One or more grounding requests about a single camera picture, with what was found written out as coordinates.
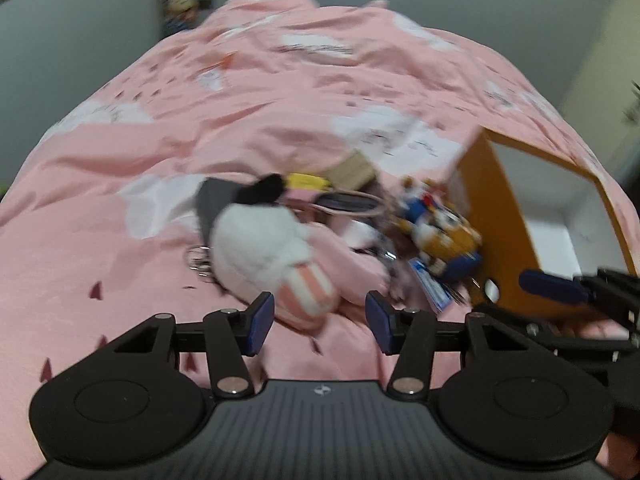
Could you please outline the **white plush toy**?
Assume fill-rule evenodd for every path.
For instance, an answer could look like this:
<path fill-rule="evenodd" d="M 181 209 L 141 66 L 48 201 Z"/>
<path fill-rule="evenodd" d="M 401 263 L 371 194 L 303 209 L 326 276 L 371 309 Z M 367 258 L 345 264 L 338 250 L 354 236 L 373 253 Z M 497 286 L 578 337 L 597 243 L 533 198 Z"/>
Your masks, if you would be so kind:
<path fill-rule="evenodd" d="M 256 203 L 227 206 L 210 232 L 215 283 L 246 304 L 271 292 L 280 322 L 299 332 L 320 330 L 341 296 L 318 263 L 310 227 L 280 203 L 285 183 L 278 174 L 246 185 L 259 194 Z"/>

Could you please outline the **pink cloud print duvet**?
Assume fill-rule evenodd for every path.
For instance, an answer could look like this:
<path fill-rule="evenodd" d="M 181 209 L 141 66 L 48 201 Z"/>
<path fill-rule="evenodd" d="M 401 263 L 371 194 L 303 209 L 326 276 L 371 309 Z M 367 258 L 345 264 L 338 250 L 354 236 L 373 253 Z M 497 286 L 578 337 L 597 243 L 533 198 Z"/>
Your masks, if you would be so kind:
<path fill-rule="evenodd" d="M 1 474 L 42 455 L 42 382 L 156 312 L 234 305 L 186 267 L 207 177 L 316 174 L 361 148 L 386 188 L 441 178 L 480 127 L 594 172 L 631 250 L 630 199 L 498 52 L 381 3 L 229 0 L 50 127 L 1 203 Z"/>

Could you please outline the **colourful duck keychain toy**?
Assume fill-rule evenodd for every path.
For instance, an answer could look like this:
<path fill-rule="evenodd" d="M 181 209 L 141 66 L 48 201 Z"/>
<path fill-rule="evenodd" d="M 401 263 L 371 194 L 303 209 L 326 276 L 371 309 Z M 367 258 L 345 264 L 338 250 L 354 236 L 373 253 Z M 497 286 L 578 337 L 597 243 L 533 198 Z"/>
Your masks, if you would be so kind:
<path fill-rule="evenodd" d="M 479 265 L 482 236 L 431 179 L 405 176 L 397 199 L 396 226 L 418 251 L 429 274 L 443 282 L 460 282 Z"/>

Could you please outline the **yellow tape measure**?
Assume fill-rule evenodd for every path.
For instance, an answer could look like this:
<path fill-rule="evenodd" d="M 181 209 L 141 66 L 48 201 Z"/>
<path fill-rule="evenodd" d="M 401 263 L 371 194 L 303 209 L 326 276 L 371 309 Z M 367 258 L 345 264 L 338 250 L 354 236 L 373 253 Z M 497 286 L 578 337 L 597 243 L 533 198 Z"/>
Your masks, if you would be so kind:
<path fill-rule="evenodd" d="M 285 177 L 285 184 L 289 190 L 303 191 L 329 191 L 332 188 L 331 182 L 316 174 L 301 174 L 293 172 Z"/>

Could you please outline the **orange cardboard box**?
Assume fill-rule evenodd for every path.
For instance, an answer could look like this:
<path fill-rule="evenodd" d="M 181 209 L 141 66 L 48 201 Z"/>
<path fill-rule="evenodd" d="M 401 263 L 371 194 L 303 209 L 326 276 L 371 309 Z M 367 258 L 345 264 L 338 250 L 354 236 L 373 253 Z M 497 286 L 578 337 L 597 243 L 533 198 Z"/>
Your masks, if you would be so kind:
<path fill-rule="evenodd" d="M 590 316 L 587 307 L 524 292 L 520 274 L 532 269 L 572 278 L 600 268 L 636 270 L 600 180 L 541 148 L 484 129 L 450 172 L 447 191 L 483 239 L 469 287 L 474 302 L 494 283 L 498 306 L 529 318 Z"/>

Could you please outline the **olive green small box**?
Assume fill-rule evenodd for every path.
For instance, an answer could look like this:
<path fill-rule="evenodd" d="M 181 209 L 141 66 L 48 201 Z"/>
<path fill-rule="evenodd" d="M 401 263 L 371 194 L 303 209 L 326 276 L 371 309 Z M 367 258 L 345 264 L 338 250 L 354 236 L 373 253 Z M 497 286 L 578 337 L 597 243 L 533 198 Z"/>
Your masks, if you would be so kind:
<path fill-rule="evenodd" d="M 342 191 L 358 191 L 376 178 L 375 166 L 360 151 L 343 159 L 324 175 L 332 188 Z"/>

